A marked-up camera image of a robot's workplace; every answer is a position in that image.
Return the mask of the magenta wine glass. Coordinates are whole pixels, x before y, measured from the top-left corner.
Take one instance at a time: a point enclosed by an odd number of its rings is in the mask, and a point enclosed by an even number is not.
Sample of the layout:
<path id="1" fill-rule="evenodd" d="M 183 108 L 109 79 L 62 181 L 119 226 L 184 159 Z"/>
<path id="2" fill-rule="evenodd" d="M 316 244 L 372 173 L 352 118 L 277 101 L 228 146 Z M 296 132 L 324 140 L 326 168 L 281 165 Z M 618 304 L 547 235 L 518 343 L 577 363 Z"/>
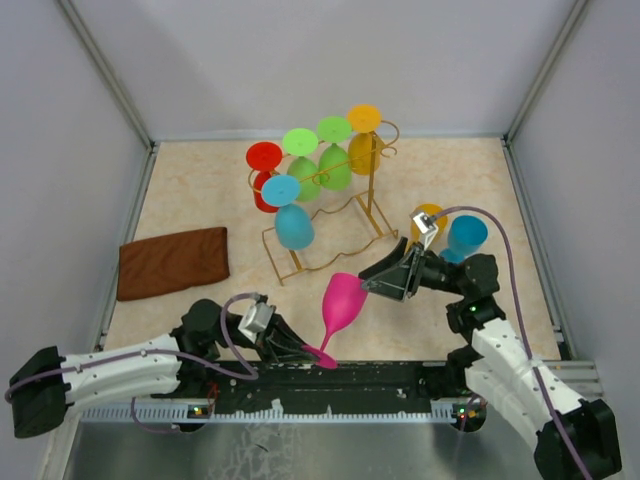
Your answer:
<path id="1" fill-rule="evenodd" d="M 368 296 L 363 281 L 350 273 L 339 272 L 331 276 L 322 300 L 322 319 L 325 327 L 319 348 L 304 345 L 303 350 L 315 357 L 315 365 L 323 369 L 336 369 L 338 363 L 326 353 L 331 338 L 350 326 L 360 314 Z"/>

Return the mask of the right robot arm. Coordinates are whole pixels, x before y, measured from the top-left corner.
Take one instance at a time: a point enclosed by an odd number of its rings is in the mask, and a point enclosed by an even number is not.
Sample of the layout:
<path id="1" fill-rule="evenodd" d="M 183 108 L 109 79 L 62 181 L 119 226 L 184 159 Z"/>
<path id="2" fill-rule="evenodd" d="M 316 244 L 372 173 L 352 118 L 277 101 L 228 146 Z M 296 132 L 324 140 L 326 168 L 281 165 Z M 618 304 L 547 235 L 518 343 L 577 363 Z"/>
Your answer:
<path id="1" fill-rule="evenodd" d="M 467 344 L 447 357 L 448 387 L 487 400 L 532 449 L 543 478 L 605 479 L 621 471 L 613 411 L 528 356 L 494 298 L 500 289 L 494 256 L 474 254 L 453 264 L 402 238 L 358 276 L 366 291 L 398 301 L 421 287 L 459 295 L 446 307 L 447 321 Z"/>

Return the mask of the light blue wine glass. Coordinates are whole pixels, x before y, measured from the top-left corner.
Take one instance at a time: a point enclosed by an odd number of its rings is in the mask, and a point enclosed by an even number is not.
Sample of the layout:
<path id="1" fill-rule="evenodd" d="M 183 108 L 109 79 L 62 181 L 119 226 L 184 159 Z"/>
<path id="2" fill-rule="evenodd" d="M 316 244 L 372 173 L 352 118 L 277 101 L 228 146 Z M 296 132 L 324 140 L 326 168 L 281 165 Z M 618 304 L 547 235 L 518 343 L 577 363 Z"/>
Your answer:
<path id="1" fill-rule="evenodd" d="M 307 248 L 315 238 L 309 214 L 296 203 L 300 192 L 300 182 L 290 175 L 276 175 L 261 188 L 265 203 L 277 209 L 274 226 L 280 244 L 294 251 Z"/>

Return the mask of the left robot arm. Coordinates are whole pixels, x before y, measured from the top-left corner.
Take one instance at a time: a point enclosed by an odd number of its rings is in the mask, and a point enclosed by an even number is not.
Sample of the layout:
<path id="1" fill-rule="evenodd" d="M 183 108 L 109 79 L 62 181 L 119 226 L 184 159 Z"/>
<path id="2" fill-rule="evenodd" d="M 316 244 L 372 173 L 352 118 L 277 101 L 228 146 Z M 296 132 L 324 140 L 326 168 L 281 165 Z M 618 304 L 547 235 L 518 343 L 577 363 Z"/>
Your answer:
<path id="1" fill-rule="evenodd" d="M 243 357 L 252 350 L 266 364 L 311 363 L 333 369 L 336 361 L 308 345 L 269 304 L 248 294 L 244 314 L 210 299 L 192 304 L 180 326 L 167 334 L 113 351 L 62 355 L 55 346 L 37 351 L 10 379 L 13 434 L 31 438 L 59 427 L 66 416 L 121 399 L 194 397 L 213 372 L 255 381 L 257 367 Z"/>

